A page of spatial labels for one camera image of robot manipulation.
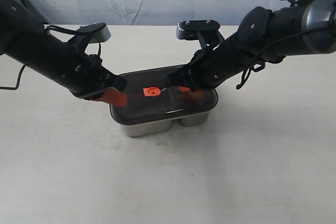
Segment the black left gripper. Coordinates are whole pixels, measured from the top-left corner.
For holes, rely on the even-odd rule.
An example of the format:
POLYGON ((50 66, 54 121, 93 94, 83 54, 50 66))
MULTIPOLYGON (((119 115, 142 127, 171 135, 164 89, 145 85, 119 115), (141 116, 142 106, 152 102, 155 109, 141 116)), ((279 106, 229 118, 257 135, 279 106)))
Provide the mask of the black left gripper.
POLYGON ((128 82, 106 69, 100 56, 86 55, 84 62, 76 65, 73 75, 77 87, 71 93, 75 97, 117 107, 127 105, 128 96, 123 91, 128 82))

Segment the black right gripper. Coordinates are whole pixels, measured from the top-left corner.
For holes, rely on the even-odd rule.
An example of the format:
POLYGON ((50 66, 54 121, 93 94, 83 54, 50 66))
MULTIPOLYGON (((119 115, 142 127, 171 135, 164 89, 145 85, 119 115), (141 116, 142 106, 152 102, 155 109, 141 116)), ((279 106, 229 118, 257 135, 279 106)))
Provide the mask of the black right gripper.
POLYGON ((223 83, 222 59, 222 45, 199 49, 189 63, 167 75, 167 83, 179 86, 182 93, 215 89, 223 83))

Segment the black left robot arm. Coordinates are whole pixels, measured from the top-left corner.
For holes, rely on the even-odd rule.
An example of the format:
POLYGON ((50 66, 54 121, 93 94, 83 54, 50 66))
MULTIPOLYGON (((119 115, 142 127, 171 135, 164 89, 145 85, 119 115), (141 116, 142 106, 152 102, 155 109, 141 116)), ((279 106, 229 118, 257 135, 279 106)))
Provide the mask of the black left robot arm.
POLYGON ((1 54, 22 63, 68 89, 76 98, 123 107, 127 81, 102 65, 101 50, 87 54, 89 44, 111 37, 106 23, 77 30, 45 26, 21 3, 1 0, 1 54))

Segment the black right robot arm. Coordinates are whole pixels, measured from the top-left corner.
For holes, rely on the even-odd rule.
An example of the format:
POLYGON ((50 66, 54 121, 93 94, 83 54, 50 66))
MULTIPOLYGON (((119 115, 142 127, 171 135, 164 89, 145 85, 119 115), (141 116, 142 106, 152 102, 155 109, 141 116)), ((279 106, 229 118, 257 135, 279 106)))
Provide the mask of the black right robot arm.
POLYGON ((267 63, 335 52, 335 0, 299 0, 277 11, 256 7, 227 38, 210 20, 180 22, 176 35, 198 40, 201 47, 189 63, 168 75, 169 85, 212 90, 240 74, 240 89, 267 63))

